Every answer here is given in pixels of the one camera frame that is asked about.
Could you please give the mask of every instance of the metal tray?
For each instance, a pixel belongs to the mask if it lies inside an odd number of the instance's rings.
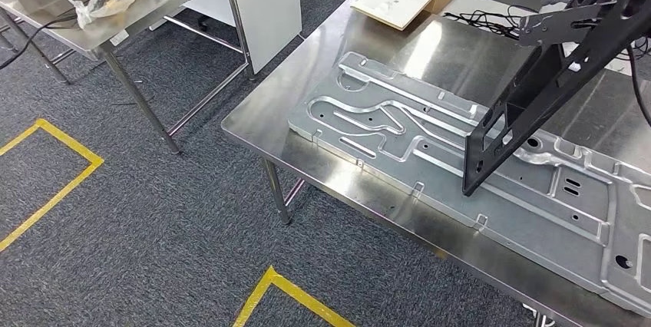
[[[651,318],[651,175],[539,130],[464,197],[465,136],[486,110],[348,53],[296,106],[289,126],[360,170]],[[503,124],[497,122],[495,133]]]

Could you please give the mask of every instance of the metal table leg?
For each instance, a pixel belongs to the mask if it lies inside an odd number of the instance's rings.
[[[199,102],[199,104],[197,104],[196,106],[192,107],[192,109],[191,109],[188,113],[186,113],[185,116],[183,116],[183,117],[179,120],[179,122],[177,122],[174,126],[172,126],[172,128],[169,129],[169,130],[167,131],[167,133],[169,133],[170,135],[174,135],[174,134],[176,134],[176,133],[179,131],[179,129],[181,129],[185,124],[187,124],[187,122],[188,122],[192,117],[194,117],[196,114],[198,114],[199,111],[201,111],[204,107],[206,107],[206,104],[210,103],[210,101],[213,100],[213,98],[215,98],[215,97],[216,97],[216,96],[217,96],[217,95],[218,95],[218,94],[219,94],[219,93],[220,93],[220,92],[221,92],[221,91],[222,91],[222,90],[223,90],[223,89],[224,89],[228,84],[230,84],[230,82],[233,81],[233,80],[237,77],[237,75],[239,75],[240,72],[242,72],[242,70],[243,70],[245,67],[246,67],[246,66],[243,64],[243,65],[239,66],[235,71],[233,71],[233,72],[228,76],[228,78],[224,79],[224,81],[222,81],[222,82],[221,82],[219,85],[217,85],[217,86],[216,86],[212,91],[210,91],[210,93],[209,93],[206,97],[204,97],[204,98]]]
[[[52,58],[51,61],[53,64],[60,64],[63,60],[66,58],[74,55],[74,50],[73,49],[68,49],[67,51],[64,51],[60,54],[57,55],[57,57]]]
[[[246,76],[249,78],[249,80],[254,80],[256,74],[253,71],[253,63],[251,62],[249,43],[247,43],[246,35],[244,34],[244,24],[242,23],[242,16],[240,15],[240,7],[237,4],[237,0],[228,0],[228,2],[230,3],[230,9],[233,12],[233,20],[235,20],[237,37],[240,39],[240,47],[242,48],[244,59],[246,60]]]
[[[16,47],[5,38],[4,35],[0,34],[0,48],[4,48],[6,50],[12,51],[14,53],[17,52]]]
[[[2,20],[4,20],[4,21],[7,23],[7,25],[9,25],[9,27],[10,27],[13,31],[15,31],[16,34],[18,34],[18,36],[19,36],[23,41],[27,41],[27,40],[29,39],[29,37],[25,34],[25,32],[22,31],[21,27],[18,26],[18,24],[16,24],[16,22],[14,21],[14,19],[13,19],[11,16],[9,16],[9,14],[7,13],[7,11],[5,11],[3,8],[0,8],[0,18],[2,18]],[[45,64],[45,67],[46,67],[46,68],[49,68],[50,70],[52,70],[52,72],[55,73],[55,77],[56,77],[59,81],[63,81],[63,82],[66,83],[66,84],[70,84],[70,83],[68,82],[68,79],[63,75],[63,73],[61,73],[61,70],[59,70],[59,69],[55,66],[55,64],[53,64],[53,63],[49,60],[49,58],[48,58],[48,57],[43,53],[43,51],[41,51],[41,49],[40,49],[39,47],[37,47],[34,43],[31,43],[31,45],[29,45],[29,49],[31,49],[31,50],[34,52],[35,55],[37,55],[38,57],[41,58],[41,60],[42,60],[43,63]]]
[[[273,202],[275,203],[278,214],[280,215],[280,220],[282,220],[284,224],[288,225],[289,222],[291,222],[291,219],[287,212],[287,206],[291,203],[299,190],[301,190],[305,181],[299,180],[299,182],[289,191],[287,197],[283,197],[283,189],[280,187],[280,182],[278,181],[276,165],[263,158],[263,166],[265,167],[266,175],[269,178],[269,185],[271,186],[271,192],[273,194]]]
[[[147,119],[149,119],[149,122],[151,122],[151,124],[154,126],[154,129],[156,129],[157,133],[165,140],[167,145],[172,150],[172,153],[178,154],[180,150],[176,142],[174,142],[172,137],[165,130],[163,124],[158,120],[158,117],[156,117],[151,108],[149,108],[149,104],[147,104],[147,101],[145,101],[136,84],[134,84],[134,82],[129,78],[129,75],[124,70],[120,62],[117,61],[115,55],[113,52],[111,52],[111,50],[104,49],[104,59],[106,60],[106,63],[111,68],[117,79],[122,82],[124,87],[129,91],[129,93],[131,93],[131,96],[134,97],[134,100],[140,109],[144,112],[144,115],[147,117]]]

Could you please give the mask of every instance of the yellow floor tape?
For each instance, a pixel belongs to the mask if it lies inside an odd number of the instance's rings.
[[[303,304],[307,309],[313,311],[316,315],[320,316],[331,325],[335,327],[355,327],[351,322],[348,322],[340,315],[333,312],[330,308],[324,306],[319,300],[314,299],[308,295],[307,292],[304,292],[288,279],[276,273],[273,267],[269,267],[260,282],[258,282],[258,285],[251,293],[251,296],[246,300],[244,307],[242,307],[242,312],[237,316],[233,327],[244,326],[244,323],[249,319],[251,313],[253,313],[253,310],[256,308],[258,303],[260,303],[264,293],[271,285],[281,289],[287,295],[293,297],[297,302]]]
[[[46,120],[39,118],[36,120],[34,125],[27,129],[24,133],[18,135],[14,140],[10,141],[7,145],[0,148],[0,156],[7,153],[10,149],[18,145],[25,138],[32,135],[39,128],[47,131],[51,136],[57,138],[60,142],[67,145],[70,149],[79,153],[83,158],[88,160],[91,163],[79,176],[75,177],[68,185],[66,185],[61,191],[59,191],[52,199],[50,199],[41,209],[37,210],[32,214],[25,222],[23,222],[16,230],[10,233],[2,241],[0,241],[0,252],[5,250],[7,246],[11,245],[20,235],[22,235],[27,229],[31,227],[36,221],[41,219],[49,210],[51,210],[57,203],[59,203],[68,193],[70,193],[81,181],[86,180],[88,176],[93,173],[104,160],[99,157],[97,154],[91,152],[89,149],[79,144],[75,139],[68,136],[63,131],[57,129],[54,125],[50,124]]]

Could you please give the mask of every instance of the black metal bracket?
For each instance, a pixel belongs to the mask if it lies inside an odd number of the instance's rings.
[[[563,11],[548,12],[520,19],[518,44],[554,45],[566,41],[580,42],[599,18],[603,5],[566,8]]]
[[[572,0],[567,9],[595,5],[598,1]],[[589,28],[568,56],[557,37],[550,41],[542,38],[484,119],[466,137],[464,195],[472,195],[556,111],[651,27],[651,0],[616,0],[604,9],[599,18],[574,19],[589,24]],[[571,23],[565,21],[565,30],[576,34],[569,28]],[[488,139],[488,131],[500,119],[504,120],[504,128],[495,139]]]

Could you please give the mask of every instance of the stainless steel table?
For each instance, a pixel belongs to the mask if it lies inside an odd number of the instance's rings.
[[[492,102],[530,51],[436,15],[421,14],[405,31],[396,31],[353,13],[351,2],[342,4],[222,123],[235,141],[262,157],[283,222],[289,223],[287,204],[308,182],[442,251],[534,307],[542,313],[537,325],[543,325],[546,316],[563,326],[651,326],[651,320],[576,286],[290,131],[287,118],[292,109],[348,51],[482,104]],[[635,105],[629,78],[605,71],[597,79],[545,129],[651,169],[651,157],[644,154],[651,146],[651,129]],[[285,198],[276,165],[301,179]]]
[[[56,30],[45,29],[43,32],[60,41],[62,44],[68,46],[71,49],[70,51],[60,54],[54,60],[49,60],[36,45],[32,45],[31,48],[36,55],[43,59],[46,67],[50,68],[55,73],[55,75],[63,81],[66,81],[66,78],[58,70],[56,64],[74,53],[74,51],[92,60],[104,59],[111,67],[111,70],[115,73],[115,76],[132,94],[137,104],[143,110],[145,116],[154,126],[154,129],[167,142],[167,145],[170,147],[172,152],[176,154],[179,153],[179,147],[172,139],[172,136],[178,132],[178,130],[183,125],[185,125],[189,119],[197,114],[201,108],[210,102],[210,100],[212,100],[215,95],[217,95],[217,93],[226,87],[238,74],[240,74],[242,71],[247,70],[250,75],[253,75],[253,69],[251,67],[249,58],[249,50],[246,44],[246,37],[243,32],[237,0],[230,0],[230,6],[233,10],[233,17],[236,22],[237,34],[240,38],[240,46],[230,45],[224,40],[206,35],[201,31],[193,30],[189,26],[184,27],[190,28],[190,30],[196,32],[197,34],[200,34],[206,38],[209,38],[210,40],[216,41],[217,43],[225,45],[228,48],[243,54],[243,64],[239,66],[232,74],[230,74],[224,81],[220,82],[199,104],[193,107],[192,110],[183,116],[183,118],[181,118],[181,120],[178,121],[173,127],[166,129],[162,125],[162,123],[158,120],[158,117],[156,117],[153,111],[149,108],[149,105],[143,98],[142,94],[140,94],[136,85],[129,78],[126,71],[122,68],[118,60],[115,58],[113,50],[119,44],[119,39],[121,37],[123,38],[124,35],[133,36],[140,33],[152,25],[154,22],[159,21],[162,18],[167,18],[167,14],[179,8],[187,1],[189,0],[136,0],[136,2],[134,2],[128,10],[126,10],[126,12],[111,16],[109,18],[99,18],[93,23],[89,24],[85,30],[81,30],[79,27]],[[23,40],[27,39],[27,35],[21,30],[21,28],[18,26],[17,21],[10,14],[18,17],[20,21],[25,21],[30,25],[34,25],[35,27],[40,27],[43,24],[46,24],[47,22],[55,19],[54,16],[44,11],[31,14],[27,13],[26,10],[24,10],[20,5],[18,0],[0,0],[0,18],[3,18],[7,23],[7,26],[16,31],[16,33]],[[183,23],[176,19],[167,19],[175,24],[183,26]]]

